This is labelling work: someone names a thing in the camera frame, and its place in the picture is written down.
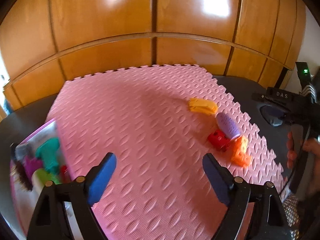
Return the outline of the person right hand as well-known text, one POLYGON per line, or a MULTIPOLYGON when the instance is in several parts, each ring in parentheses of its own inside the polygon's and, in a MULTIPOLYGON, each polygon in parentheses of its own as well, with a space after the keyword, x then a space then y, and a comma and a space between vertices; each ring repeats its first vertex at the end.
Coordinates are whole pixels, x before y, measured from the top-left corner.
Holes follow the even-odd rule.
MULTIPOLYGON (((294 142, 292 137, 292 132, 288 133, 288 141, 287 141, 287 167, 292 169, 295 164, 295 159, 297 157, 297 153, 294 151, 294 142)), ((303 150, 312 153, 315 155, 314 167, 312 178, 310 180, 306 196, 311 197, 315 193, 319 192, 319 141, 315 138, 308 139, 303 144, 303 150)))

